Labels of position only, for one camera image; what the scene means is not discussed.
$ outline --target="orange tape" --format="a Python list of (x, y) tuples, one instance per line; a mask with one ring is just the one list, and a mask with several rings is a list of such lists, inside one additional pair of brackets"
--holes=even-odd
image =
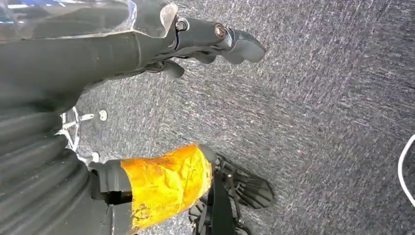
[(162, 157), (121, 161), (131, 183), (131, 233), (160, 223), (192, 206), (210, 187), (211, 164), (197, 144)]

